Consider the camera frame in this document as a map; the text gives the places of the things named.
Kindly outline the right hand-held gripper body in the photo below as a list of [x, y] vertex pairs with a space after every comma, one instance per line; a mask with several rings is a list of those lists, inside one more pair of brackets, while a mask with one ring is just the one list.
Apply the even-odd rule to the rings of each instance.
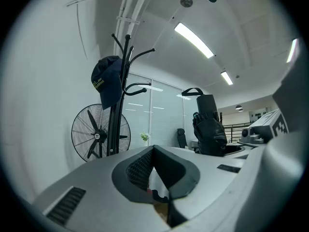
[[262, 115], [256, 122], [224, 126], [228, 140], [226, 156], [247, 156], [273, 138], [289, 132], [280, 109]]

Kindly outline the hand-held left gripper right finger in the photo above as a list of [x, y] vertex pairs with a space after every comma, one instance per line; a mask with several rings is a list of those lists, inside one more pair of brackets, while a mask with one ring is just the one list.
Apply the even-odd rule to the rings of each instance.
[[158, 145], [153, 146], [153, 166], [169, 191], [167, 224], [174, 228], [188, 220], [176, 209], [174, 201], [193, 191], [200, 181], [200, 171], [192, 162]]

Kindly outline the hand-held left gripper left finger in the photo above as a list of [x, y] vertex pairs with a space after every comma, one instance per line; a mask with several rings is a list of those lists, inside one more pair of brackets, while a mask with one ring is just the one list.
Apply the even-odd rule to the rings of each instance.
[[118, 163], [112, 172], [115, 188], [129, 201], [135, 203], [153, 203], [152, 194], [147, 192], [149, 177], [154, 168], [153, 147]]

